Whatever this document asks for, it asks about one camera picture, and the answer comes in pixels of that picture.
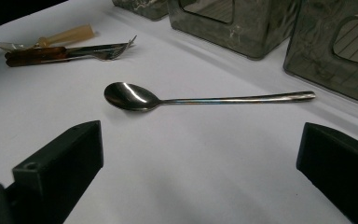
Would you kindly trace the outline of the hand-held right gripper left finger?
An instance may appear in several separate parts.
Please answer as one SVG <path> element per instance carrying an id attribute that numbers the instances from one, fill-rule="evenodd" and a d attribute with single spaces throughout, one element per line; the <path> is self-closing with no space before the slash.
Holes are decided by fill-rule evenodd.
<path id="1" fill-rule="evenodd" d="M 16 224 L 63 224 L 102 167 L 100 121 L 60 134 L 12 169 Z"/>

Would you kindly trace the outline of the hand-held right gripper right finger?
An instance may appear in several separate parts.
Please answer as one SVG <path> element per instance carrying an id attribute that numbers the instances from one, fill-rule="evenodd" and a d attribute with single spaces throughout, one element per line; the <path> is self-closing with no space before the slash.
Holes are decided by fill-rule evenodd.
<path id="1" fill-rule="evenodd" d="M 353 224 L 358 224 L 358 140 L 322 125 L 304 125 L 299 170 Z"/>

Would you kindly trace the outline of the long metal spoon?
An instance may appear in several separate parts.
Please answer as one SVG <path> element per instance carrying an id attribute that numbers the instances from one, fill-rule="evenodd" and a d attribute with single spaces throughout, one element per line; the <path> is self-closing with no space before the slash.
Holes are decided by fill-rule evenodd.
<path id="1" fill-rule="evenodd" d="M 279 104 L 307 102 L 316 98 L 316 94 L 313 91 L 298 91 L 245 97 L 162 100 L 153 92 L 126 82 L 116 82 L 108 85 L 103 92 L 103 96 L 114 107 L 136 112 L 151 111 L 161 105 Z"/>

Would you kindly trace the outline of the wooden-handled metal fork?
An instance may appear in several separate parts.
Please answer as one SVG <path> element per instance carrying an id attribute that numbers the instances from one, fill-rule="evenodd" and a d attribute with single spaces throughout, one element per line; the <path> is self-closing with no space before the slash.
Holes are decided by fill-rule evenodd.
<path id="1" fill-rule="evenodd" d="M 84 48 L 66 49 L 65 47 L 30 49 L 6 53 L 6 64 L 10 67 L 39 65 L 48 63 L 65 63 L 84 58 L 96 58 L 100 61 L 113 61 L 124 49 L 85 50 Z"/>
<path id="2" fill-rule="evenodd" d="M 136 39 L 136 36 L 125 43 L 86 46 L 78 48 L 54 47 L 45 49 L 29 49 L 18 52 L 8 52 L 5 54 L 7 60 L 10 59 L 52 59 L 66 60 L 86 56 L 94 56 L 103 61 L 114 60 L 120 56 Z"/>

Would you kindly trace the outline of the translucent grey plastic bin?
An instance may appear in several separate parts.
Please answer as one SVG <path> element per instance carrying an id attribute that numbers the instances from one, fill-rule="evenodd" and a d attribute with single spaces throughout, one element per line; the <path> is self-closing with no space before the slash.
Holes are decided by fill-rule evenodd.
<path id="1" fill-rule="evenodd" d="M 173 29 L 252 60 L 260 60 L 293 30 L 300 0 L 167 0 Z"/>
<path id="2" fill-rule="evenodd" d="M 151 21 L 161 20 L 168 14 L 167 0 L 112 0 L 115 7 L 121 7 Z"/>
<path id="3" fill-rule="evenodd" d="M 358 0 L 301 0 L 283 68 L 358 101 Z"/>

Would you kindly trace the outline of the beige-handled spoon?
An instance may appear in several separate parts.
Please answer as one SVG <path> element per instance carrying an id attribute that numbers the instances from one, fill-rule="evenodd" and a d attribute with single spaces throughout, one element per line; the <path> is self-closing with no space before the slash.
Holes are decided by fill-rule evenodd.
<path id="1" fill-rule="evenodd" d="M 61 33 L 48 36 L 39 37 L 34 44 L 15 44 L 0 42 L 0 49 L 6 52 L 35 49 L 35 48 L 47 48 L 54 44 L 71 43 L 81 40 L 86 40 L 94 37 L 94 32 L 90 24 L 80 25 L 70 30 L 63 31 Z"/>

